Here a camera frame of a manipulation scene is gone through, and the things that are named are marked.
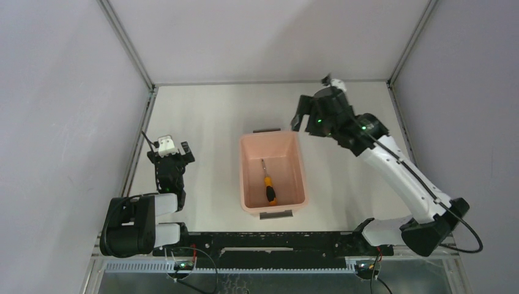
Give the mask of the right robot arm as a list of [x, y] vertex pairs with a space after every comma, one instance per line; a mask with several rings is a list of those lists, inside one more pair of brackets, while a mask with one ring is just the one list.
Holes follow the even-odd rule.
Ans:
[[291, 130], [299, 131], [308, 116], [305, 131], [316, 137], [333, 138], [354, 156], [374, 168], [408, 207], [410, 216], [361, 223], [353, 239], [355, 250], [371, 254], [378, 246], [405, 245], [428, 257], [463, 221], [469, 210], [463, 198], [440, 191], [402, 153], [388, 128], [373, 114], [357, 115], [344, 90], [328, 86], [313, 96], [301, 95]]

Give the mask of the yellow black screwdriver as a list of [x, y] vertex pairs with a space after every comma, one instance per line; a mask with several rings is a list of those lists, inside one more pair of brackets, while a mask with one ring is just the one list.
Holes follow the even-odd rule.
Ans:
[[276, 196], [273, 184], [272, 184], [272, 179], [267, 172], [266, 163], [265, 163], [264, 159], [261, 159], [261, 164], [262, 164], [262, 168], [264, 171], [264, 184], [266, 187], [266, 197], [267, 197], [268, 203], [271, 206], [275, 206], [275, 205], [277, 205], [277, 196]]

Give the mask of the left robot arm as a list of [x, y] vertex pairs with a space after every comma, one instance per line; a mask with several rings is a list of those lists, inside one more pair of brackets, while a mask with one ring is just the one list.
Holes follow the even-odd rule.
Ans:
[[149, 254], [156, 247], [167, 245], [176, 255], [191, 248], [191, 239], [181, 233], [180, 223], [158, 224], [156, 218], [180, 212], [185, 205], [184, 173], [195, 161], [186, 141], [173, 146], [170, 137], [150, 144], [146, 153], [154, 166], [154, 192], [131, 197], [112, 198], [100, 236], [104, 256], [128, 258]]

